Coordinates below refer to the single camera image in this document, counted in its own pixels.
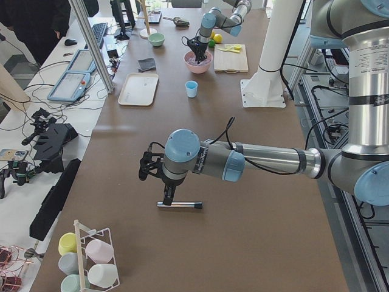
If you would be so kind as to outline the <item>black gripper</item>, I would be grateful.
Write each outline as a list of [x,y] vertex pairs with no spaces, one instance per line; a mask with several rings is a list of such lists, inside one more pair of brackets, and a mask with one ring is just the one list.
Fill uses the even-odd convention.
[[197,64],[201,62],[201,58],[204,60],[207,59],[206,50],[208,47],[210,37],[196,36],[190,40],[190,49],[194,52],[195,57],[197,58]]
[[174,200],[174,193],[176,190],[176,187],[179,185],[177,182],[169,182],[165,183],[164,187],[164,199],[163,204],[168,206],[169,204],[172,204]]

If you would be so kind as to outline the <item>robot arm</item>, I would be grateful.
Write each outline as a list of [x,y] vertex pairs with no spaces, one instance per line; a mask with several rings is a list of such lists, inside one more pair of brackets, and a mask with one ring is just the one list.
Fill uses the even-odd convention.
[[237,181],[252,165],[279,175],[323,178],[360,201],[388,204],[388,2],[315,1],[311,35],[349,50],[349,136],[340,150],[308,150],[199,140],[170,134],[160,173],[164,203],[188,172]]
[[225,16],[222,11],[214,7],[202,17],[198,33],[192,39],[187,40],[187,46],[195,54],[195,60],[200,63],[207,59],[205,51],[208,47],[214,28],[221,29],[230,35],[237,37],[241,31],[244,17],[252,8],[252,1],[224,1],[233,7],[231,16]]

